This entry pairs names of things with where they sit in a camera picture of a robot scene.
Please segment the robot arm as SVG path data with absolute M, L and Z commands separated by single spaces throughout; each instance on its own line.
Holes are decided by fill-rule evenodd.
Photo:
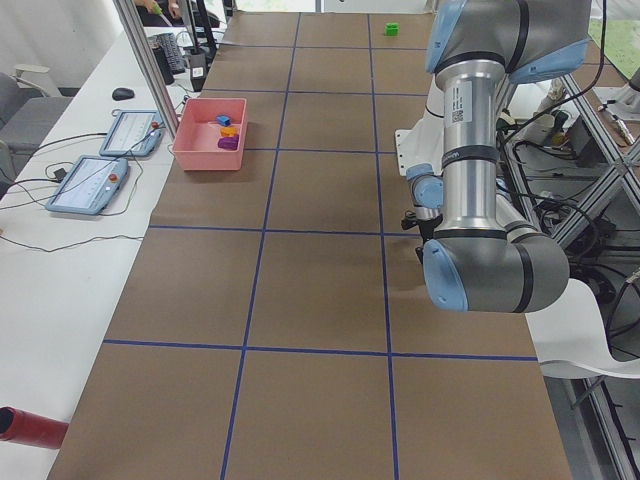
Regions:
M 575 71 L 588 45 L 587 1 L 446 1 L 427 68 L 444 95 L 443 220 L 423 248 L 432 302 L 455 311 L 535 312 L 569 279 L 562 248 L 497 192 L 498 84 Z
M 441 214 L 444 203 L 443 180 L 429 163 L 406 170 L 414 212 L 418 220 L 432 220 Z

